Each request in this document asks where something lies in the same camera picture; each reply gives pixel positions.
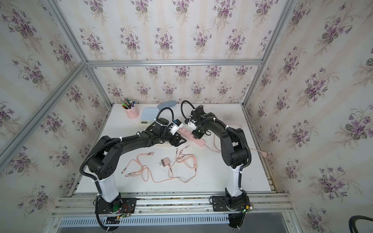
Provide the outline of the blue fabric pencil case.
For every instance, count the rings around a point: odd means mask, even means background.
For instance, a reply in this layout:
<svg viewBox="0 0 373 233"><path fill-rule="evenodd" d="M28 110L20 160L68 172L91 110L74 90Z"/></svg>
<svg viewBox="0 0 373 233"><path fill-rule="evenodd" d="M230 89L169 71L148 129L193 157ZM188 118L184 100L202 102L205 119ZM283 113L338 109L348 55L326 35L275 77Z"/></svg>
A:
<svg viewBox="0 0 373 233"><path fill-rule="evenodd" d="M157 108L158 108L159 110L162 110L162 109L167 108L167 107L168 107L168 108L172 108L172 107L176 106L176 104L177 104L176 101L167 101L167 102L160 103L160 104L157 106Z"/></svg>

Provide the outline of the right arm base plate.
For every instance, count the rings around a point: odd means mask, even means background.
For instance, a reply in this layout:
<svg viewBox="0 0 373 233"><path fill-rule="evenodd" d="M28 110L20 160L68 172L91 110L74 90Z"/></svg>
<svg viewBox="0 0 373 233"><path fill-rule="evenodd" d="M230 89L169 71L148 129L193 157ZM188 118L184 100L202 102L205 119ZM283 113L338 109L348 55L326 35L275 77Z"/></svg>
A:
<svg viewBox="0 0 373 233"><path fill-rule="evenodd" d="M214 212L240 211L246 213L253 210L249 197L244 193L237 197L211 196L209 202Z"/></svg>

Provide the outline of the pink power strip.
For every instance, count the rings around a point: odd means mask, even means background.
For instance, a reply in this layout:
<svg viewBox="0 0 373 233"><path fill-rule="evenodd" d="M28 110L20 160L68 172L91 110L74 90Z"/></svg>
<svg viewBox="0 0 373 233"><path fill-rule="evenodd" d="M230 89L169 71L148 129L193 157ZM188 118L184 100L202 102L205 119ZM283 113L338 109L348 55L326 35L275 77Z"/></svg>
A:
<svg viewBox="0 0 373 233"><path fill-rule="evenodd" d="M203 139L197 139L193 136L192 132L187 128L181 127L177 131L183 138L193 142L194 144L198 145L199 147L203 147L205 145L205 141Z"/></svg>

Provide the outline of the pink charger adapter with prongs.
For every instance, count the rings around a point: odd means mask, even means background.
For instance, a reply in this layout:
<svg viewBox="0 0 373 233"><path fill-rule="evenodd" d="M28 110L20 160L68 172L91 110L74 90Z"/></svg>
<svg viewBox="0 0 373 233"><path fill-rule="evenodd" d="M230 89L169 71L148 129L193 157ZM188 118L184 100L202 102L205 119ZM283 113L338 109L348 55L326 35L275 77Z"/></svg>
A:
<svg viewBox="0 0 373 233"><path fill-rule="evenodd" d="M170 159L166 157L161 159L160 165L162 165L163 167L169 167L170 163Z"/></svg>

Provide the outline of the aluminium rail frame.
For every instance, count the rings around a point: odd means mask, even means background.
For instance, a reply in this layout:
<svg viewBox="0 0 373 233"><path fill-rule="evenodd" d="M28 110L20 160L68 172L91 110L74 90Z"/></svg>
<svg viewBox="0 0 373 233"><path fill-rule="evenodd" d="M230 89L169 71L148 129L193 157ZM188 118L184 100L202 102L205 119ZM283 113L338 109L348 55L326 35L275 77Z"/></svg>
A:
<svg viewBox="0 0 373 233"><path fill-rule="evenodd" d="M133 216L187 215L187 214L234 214L248 209L250 213L293 213L295 210L287 194L250 193L249 204L229 209L222 201L215 201L218 194L122 194L124 199L136 199L130 205ZM52 211L53 217L94 216L94 194L73 195L60 198Z"/></svg>

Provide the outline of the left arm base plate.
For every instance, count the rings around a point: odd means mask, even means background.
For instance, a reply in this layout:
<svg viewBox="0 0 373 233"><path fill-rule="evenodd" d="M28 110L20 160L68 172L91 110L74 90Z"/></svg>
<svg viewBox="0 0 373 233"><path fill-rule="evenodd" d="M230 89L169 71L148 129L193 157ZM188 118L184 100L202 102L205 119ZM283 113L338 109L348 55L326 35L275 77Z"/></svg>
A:
<svg viewBox="0 0 373 233"><path fill-rule="evenodd" d="M135 212L136 198L116 198L113 202L108 203L99 197L95 202L95 213L101 214L133 214Z"/></svg>

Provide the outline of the pink pen holder cup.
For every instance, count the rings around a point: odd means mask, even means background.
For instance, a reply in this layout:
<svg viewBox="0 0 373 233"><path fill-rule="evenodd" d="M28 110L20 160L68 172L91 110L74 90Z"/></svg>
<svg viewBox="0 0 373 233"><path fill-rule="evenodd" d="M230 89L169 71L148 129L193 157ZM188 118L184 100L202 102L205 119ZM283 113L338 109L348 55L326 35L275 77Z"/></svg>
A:
<svg viewBox="0 0 373 233"><path fill-rule="evenodd" d="M135 105L130 109L125 108L125 112L129 119L136 119L139 117L139 111Z"/></svg>

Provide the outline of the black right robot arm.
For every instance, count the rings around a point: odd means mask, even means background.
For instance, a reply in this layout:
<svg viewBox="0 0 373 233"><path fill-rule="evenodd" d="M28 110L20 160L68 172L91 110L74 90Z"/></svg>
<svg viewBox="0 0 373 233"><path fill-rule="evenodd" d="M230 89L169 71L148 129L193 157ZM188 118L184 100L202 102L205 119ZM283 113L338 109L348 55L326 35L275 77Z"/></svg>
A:
<svg viewBox="0 0 373 233"><path fill-rule="evenodd" d="M202 105L195 107L187 100L181 102L181 114L185 124L192 129L193 138L202 139L210 131L220 139L221 156L224 163L231 168L229 182L225 188L226 203L245 203L247 192L241 186L242 172L251 164L252 155L244 131L228 126L215 114L206 113Z"/></svg>

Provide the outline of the coloured pens bundle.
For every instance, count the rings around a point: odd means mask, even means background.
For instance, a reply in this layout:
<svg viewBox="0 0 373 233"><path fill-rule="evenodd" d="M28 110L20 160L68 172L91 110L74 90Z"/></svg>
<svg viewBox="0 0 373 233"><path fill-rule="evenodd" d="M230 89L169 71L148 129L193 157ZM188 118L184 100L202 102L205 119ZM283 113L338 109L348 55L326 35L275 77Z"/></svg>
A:
<svg viewBox="0 0 373 233"><path fill-rule="evenodd" d="M136 103L128 98L122 98L121 105L124 109L130 110L135 107Z"/></svg>

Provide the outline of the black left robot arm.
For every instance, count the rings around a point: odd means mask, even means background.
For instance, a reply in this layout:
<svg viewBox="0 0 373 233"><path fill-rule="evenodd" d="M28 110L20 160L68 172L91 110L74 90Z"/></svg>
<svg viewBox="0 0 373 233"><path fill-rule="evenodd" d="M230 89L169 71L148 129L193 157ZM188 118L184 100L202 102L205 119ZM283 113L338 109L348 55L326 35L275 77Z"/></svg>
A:
<svg viewBox="0 0 373 233"><path fill-rule="evenodd" d="M101 137L82 162L79 172L94 181L98 195L106 203L117 203L120 200L120 192L117 189L114 172L120 157L133 150L152 147L164 142L178 147L186 142L177 132L182 126L182 121L174 118L171 108L163 108L154 122L144 131L137 132L133 136Z"/></svg>

